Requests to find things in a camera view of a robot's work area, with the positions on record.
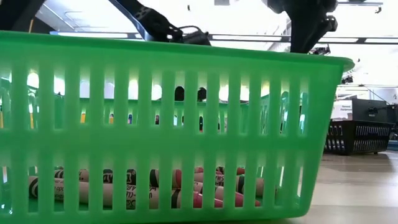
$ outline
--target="black robotic arm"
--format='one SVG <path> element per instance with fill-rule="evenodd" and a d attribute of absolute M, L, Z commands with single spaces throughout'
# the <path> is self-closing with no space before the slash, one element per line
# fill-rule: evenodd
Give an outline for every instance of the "black robotic arm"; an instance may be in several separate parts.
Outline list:
<path fill-rule="evenodd" d="M 44 0 L 2 0 L 0 4 L 0 30 L 26 31 Z M 210 45 L 208 34 L 198 29 L 184 35 L 166 17 L 145 7 L 138 0 L 109 0 L 133 24 L 146 41 L 175 42 Z M 333 12 L 337 0 L 261 0 L 275 13 L 286 11 L 292 21 L 290 51 L 307 54 L 329 31 L 335 31 L 337 21 Z"/>

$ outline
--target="gray floor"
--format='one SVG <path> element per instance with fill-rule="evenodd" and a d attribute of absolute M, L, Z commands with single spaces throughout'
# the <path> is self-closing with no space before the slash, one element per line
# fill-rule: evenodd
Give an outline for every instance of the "gray floor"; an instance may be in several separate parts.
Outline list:
<path fill-rule="evenodd" d="M 309 213 L 270 223 L 398 223 L 398 153 L 324 155 Z"/>

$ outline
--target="black plastic basket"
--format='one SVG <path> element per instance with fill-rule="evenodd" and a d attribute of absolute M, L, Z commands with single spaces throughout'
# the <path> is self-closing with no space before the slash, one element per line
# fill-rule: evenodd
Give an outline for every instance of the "black plastic basket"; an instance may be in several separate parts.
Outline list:
<path fill-rule="evenodd" d="M 370 121 L 332 121 L 325 152 L 350 155 L 387 149 L 393 124 Z"/>

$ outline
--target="wall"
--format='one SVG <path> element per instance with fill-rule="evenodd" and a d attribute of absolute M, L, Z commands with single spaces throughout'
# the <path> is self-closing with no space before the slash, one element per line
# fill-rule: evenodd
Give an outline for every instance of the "wall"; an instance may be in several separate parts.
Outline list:
<path fill-rule="evenodd" d="M 398 88 L 373 88 L 371 100 L 385 100 L 390 104 L 398 104 Z"/>

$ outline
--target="marker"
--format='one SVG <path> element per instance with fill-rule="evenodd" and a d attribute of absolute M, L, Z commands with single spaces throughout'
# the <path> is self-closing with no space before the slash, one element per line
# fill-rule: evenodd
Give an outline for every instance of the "marker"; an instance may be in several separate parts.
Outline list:
<path fill-rule="evenodd" d="M 196 173 L 193 180 L 203 182 L 203 173 Z M 216 174 L 216 185 L 224 186 L 224 175 Z M 243 194 L 244 176 L 236 176 L 236 191 Z M 256 179 L 256 196 L 262 197 L 262 190 L 264 189 L 263 178 Z"/>
<path fill-rule="evenodd" d="M 38 184 L 39 178 L 35 176 L 29 177 L 29 196 L 37 198 L 38 196 Z M 63 201 L 64 189 L 63 189 L 63 179 L 55 178 L 54 180 L 54 198 L 55 200 Z M 89 183 L 79 182 L 79 201 L 80 203 L 88 203 L 88 192 Z M 181 191 L 180 189 L 173 189 L 171 191 L 171 208 L 181 207 Z M 201 208 L 202 205 L 202 195 L 198 192 L 193 193 L 193 207 Z M 103 205 L 105 207 L 112 206 L 113 198 L 113 184 L 103 184 Z M 149 187 L 149 208 L 156 209 L 159 204 L 159 189 L 157 187 Z M 215 199 L 215 207 L 221 208 L 223 202 Z M 126 186 L 126 208 L 135 209 L 136 208 L 136 186 L 127 185 Z"/>
<path fill-rule="evenodd" d="M 195 167 L 195 173 L 203 172 L 203 167 Z M 217 167 L 216 168 L 216 174 L 224 174 L 224 167 Z M 236 175 L 242 175 L 244 174 L 244 169 L 238 167 L 236 169 Z"/>
<path fill-rule="evenodd" d="M 224 167 L 217 167 L 216 170 L 220 171 L 222 174 L 224 174 Z M 236 175 L 242 175 L 242 174 L 244 174 L 244 168 L 238 167 L 236 169 Z"/>
<path fill-rule="evenodd" d="M 3 128 L 3 123 L 2 123 L 2 110 L 1 110 L 1 105 L 0 105 L 0 128 Z"/>
<path fill-rule="evenodd" d="M 193 182 L 193 191 L 199 192 L 202 194 L 203 192 L 203 183 L 194 181 Z M 224 200 L 224 187 L 216 186 L 215 188 L 215 199 Z M 243 194 L 235 192 L 235 207 L 243 206 Z M 259 201 L 255 201 L 255 206 L 261 206 Z"/>
<path fill-rule="evenodd" d="M 55 178 L 63 178 L 64 170 L 56 170 Z M 134 169 L 127 170 L 127 178 L 126 183 L 135 185 L 136 184 L 136 171 Z M 181 187 L 181 178 L 182 173 L 181 170 L 173 170 L 172 172 L 172 187 L 180 188 Z M 88 170 L 82 169 L 79 171 L 79 181 L 88 182 Z M 113 171 L 111 169 L 105 169 L 103 171 L 103 182 L 107 184 L 113 183 Z M 152 169 L 149 172 L 149 186 L 151 187 L 159 187 L 159 171 L 156 169 Z"/>
<path fill-rule="evenodd" d="M 195 173 L 204 172 L 204 169 L 203 169 L 203 167 L 195 167 L 194 172 Z M 220 171 L 216 170 L 216 174 L 223 174 L 223 173 L 221 173 Z"/>

